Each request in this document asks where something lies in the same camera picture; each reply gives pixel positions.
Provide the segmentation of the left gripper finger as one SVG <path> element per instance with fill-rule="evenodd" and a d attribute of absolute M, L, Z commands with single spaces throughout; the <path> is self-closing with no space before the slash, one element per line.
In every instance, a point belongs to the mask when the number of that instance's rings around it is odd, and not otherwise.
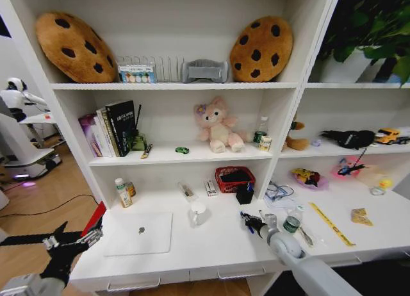
<path fill-rule="evenodd" d="M 103 231 L 102 228 L 95 228 L 92 230 L 89 230 L 89 232 L 84 235 L 79 242 L 81 244 L 87 244 L 88 246 L 93 246 L 96 242 L 100 240 L 100 238 L 103 236 Z"/>
<path fill-rule="evenodd" d="M 58 226 L 50 236 L 42 240 L 42 243 L 44 244 L 46 249 L 52 249 L 59 245 L 67 224 L 68 222 L 65 221 L 62 225 Z"/>

